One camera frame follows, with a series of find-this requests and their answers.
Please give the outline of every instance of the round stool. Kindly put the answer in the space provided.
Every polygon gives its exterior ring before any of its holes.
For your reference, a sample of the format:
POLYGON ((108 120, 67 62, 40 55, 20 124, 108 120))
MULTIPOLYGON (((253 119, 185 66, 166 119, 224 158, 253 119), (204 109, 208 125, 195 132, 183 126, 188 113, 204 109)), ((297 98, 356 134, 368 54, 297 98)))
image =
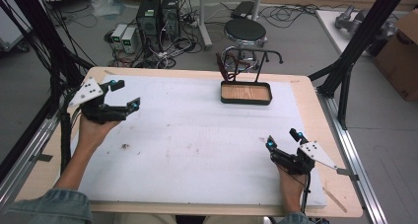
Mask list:
MULTIPOLYGON (((239 45, 239 48, 243 48, 244 44, 260 44, 260 46, 263 47, 266 30, 256 21, 249 19, 234 19, 227 22, 224 27, 224 34, 228 39, 236 42, 239 45)), ((223 62, 226 68, 232 64, 232 62, 227 63, 227 58, 231 56, 227 55, 227 51, 232 47, 233 46, 226 48, 223 52, 223 62)), ((248 71, 250 68, 256 69, 257 59, 255 52, 250 50, 252 57, 245 58, 244 51, 246 50, 239 51, 238 55, 236 56, 237 60, 253 61, 253 63, 251 63, 249 67, 241 66, 239 70, 248 71)))

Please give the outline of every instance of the black stool seat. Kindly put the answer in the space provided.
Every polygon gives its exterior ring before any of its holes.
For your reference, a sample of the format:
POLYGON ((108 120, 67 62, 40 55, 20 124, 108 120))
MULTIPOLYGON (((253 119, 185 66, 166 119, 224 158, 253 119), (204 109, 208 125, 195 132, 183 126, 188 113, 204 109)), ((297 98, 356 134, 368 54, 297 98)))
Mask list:
POLYGON ((241 44, 255 44, 264 40, 265 28, 256 21, 234 19, 228 21, 224 28, 225 36, 241 44))

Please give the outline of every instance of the stool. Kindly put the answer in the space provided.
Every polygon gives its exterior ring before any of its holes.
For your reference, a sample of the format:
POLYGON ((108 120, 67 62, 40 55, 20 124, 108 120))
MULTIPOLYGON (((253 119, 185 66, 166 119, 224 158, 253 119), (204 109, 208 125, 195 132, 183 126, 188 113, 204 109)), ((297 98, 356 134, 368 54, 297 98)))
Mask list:
MULTIPOLYGON (((243 45, 253 44, 260 44, 261 47, 263 47, 266 30, 261 24, 259 24, 256 21, 249 19, 233 19, 228 21, 228 23, 225 25, 224 34, 228 39, 236 42, 239 45, 239 48, 243 48, 243 45)), ((252 60, 254 61, 254 63, 251 67, 254 67, 256 65, 256 55, 254 51, 251 51, 251 53, 252 58, 244 58, 244 53, 240 51, 239 55, 237 56, 237 59, 252 60)), ((225 55, 224 57, 224 64, 226 67, 229 66, 229 64, 226 64, 227 56, 228 55, 225 55)))

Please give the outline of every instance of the desk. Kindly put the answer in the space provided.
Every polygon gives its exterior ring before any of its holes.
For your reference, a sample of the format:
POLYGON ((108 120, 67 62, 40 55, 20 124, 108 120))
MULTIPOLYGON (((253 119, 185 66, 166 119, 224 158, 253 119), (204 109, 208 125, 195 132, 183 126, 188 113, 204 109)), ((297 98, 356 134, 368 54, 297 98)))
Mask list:
MULTIPOLYGON (((99 82, 106 74, 139 75, 150 77, 174 77, 194 79, 222 78, 218 72, 181 71, 181 70, 155 70, 155 69, 122 69, 96 67, 89 71, 88 77, 95 77, 99 82)), ((253 74, 240 75, 241 80, 253 80, 253 74)), ((321 141, 331 159, 338 167, 344 168, 342 158, 322 112, 314 92, 313 85, 308 77, 290 75, 260 75, 260 81, 289 82, 292 86, 305 131, 314 139, 321 141)), ((36 198, 43 195, 54 184, 59 170, 59 128, 52 135, 43 154, 53 155, 50 162, 37 162, 17 199, 36 198)), ((307 209, 309 216, 319 217, 359 217, 362 209, 348 177, 339 176, 334 170, 317 165, 327 206, 323 209, 307 209)), ((137 203, 137 202, 92 202, 93 211, 103 212, 143 212, 167 214, 204 214, 204 215, 260 215, 282 216, 283 210, 277 206, 256 205, 213 205, 213 204, 182 204, 172 205, 164 203, 137 203)))

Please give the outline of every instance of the denim sleeve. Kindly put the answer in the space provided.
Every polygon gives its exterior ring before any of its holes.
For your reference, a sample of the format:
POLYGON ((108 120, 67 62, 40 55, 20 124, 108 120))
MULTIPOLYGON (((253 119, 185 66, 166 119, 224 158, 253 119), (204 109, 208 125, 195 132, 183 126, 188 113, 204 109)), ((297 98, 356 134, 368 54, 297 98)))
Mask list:
POLYGON ((89 199, 70 189, 50 189, 37 199, 13 203, 8 211, 32 215, 32 224, 84 224, 93 220, 89 199))
POLYGON ((311 224, 310 219, 302 212, 289 213, 279 224, 311 224))

